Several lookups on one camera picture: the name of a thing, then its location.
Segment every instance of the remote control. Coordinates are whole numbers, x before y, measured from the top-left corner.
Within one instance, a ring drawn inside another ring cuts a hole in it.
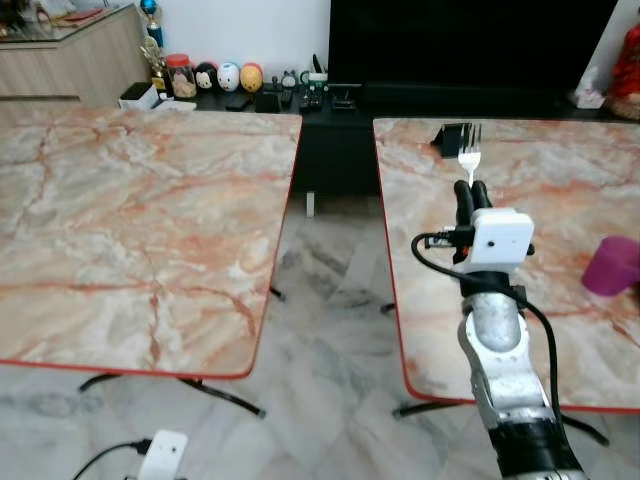
[[[284,107],[289,108],[291,106],[291,101],[293,100],[293,90],[291,88],[285,88],[282,90],[280,94],[280,102]]]

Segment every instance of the small box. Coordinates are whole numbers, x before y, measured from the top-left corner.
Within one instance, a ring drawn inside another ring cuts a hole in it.
[[[275,93],[256,94],[256,113],[280,113],[280,98]]]
[[[160,100],[156,86],[151,82],[138,82],[124,92],[118,103],[122,110],[151,110]]]
[[[442,158],[458,156],[464,126],[464,123],[448,123],[440,127],[438,135],[431,142],[431,146],[438,149]]]

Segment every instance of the marble table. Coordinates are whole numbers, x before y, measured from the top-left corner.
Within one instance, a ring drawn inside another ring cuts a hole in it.
[[[389,252],[409,392],[469,402],[470,368],[458,345],[458,285],[419,264],[418,233],[455,224],[453,184],[466,173],[430,145],[457,119],[374,122]],[[495,206],[534,219],[536,254],[515,275],[557,336],[560,402],[585,410],[640,411],[640,290],[589,293],[580,277],[607,235],[640,237],[640,127],[630,124],[480,120],[476,171]],[[450,250],[429,254],[451,265]],[[527,315],[532,357],[548,386],[544,331]]]
[[[0,136],[0,363],[248,375],[300,127],[96,109]]]

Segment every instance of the black screen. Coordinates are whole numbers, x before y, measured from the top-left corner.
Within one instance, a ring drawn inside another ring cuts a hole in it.
[[[575,88],[616,0],[332,0],[329,81]]]

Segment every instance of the tiled floor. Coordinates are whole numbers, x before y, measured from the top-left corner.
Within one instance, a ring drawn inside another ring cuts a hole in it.
[[[394,420],[403,385],[384,225],[375,199],[320,198],[306,219],[289,206],[275,285],[251,377],[214,386],[268,411],[258,420],[174,380],[126,377],[75,388],[90,375],[0,367],[0,478],[71,479],[98,450],[186,433],[189,480],[497,479],[495,455],[472,407]],[[640,478],[640,417],[577,415],[612,440],[569,430],[593,479]],[[83,480],[135,475],[140,457],[113,453]]]

